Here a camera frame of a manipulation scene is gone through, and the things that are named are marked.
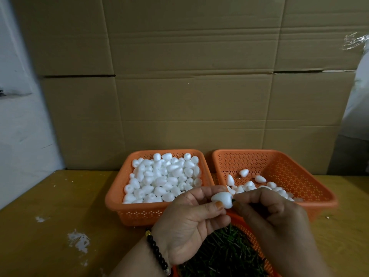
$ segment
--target orange basket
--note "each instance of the orange basket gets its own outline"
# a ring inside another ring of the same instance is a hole
[[[242,217],[240,216],[237,216],[229,212],[227,212],[227,215],[231,217],[231,224],[239,228],[239,230],[243,231],[247,235],[250,242],[252,243],[253,249],[257,251],[259,253],[259,256],[263,259],[265,256],[261,252],[259,243],[256,241],[256,238],[254,234],[252,233],[251,228],[245,223],[244,219],[242,219]],[[270,277],[280,277],[280,275],[275,271],[275,269],[272,267],[272,265],[270,264],[268,260],[265,260],[264,268],[266,272],[268,272]],[[173,277],[179,277],[177,268],[174,267],[172,269],[173,269]]]
[[[256,175],[268,182],[275,182],[295,197],[302,198],[301,205],[313,221],[324,209],[338,206],[336,196],[306,169],[286,154],[269,149],[219,149],[213,153],[213,161],[219,184],[226,185],[228,174],[235,179],[235,185],[242,185]],[[239,176],[242,169],[248,169],[245,178]]]
[[[199,167],[201,169],[201,180],[203,186],[214,186],[213,178],[211,177],[209,167],[202,152],[196,149],[162,149],[155,151],[137,151],[131,153],[122,168],[120,168],[113,184],[105,196],[105,205],[108,209],[116,211],[122,223],[126,226],[146,226],[153,225],[170,202],[159,203],[138,203],[138,204],[122,204],[124,186],[129,182],[129,174],[133,172],[131,165],[132,160],[140,157],[144,159],[152,159],[154,153],[172,153],[173,157],[183,157],[185,153],[190,153],[191,156],[199,158]]]

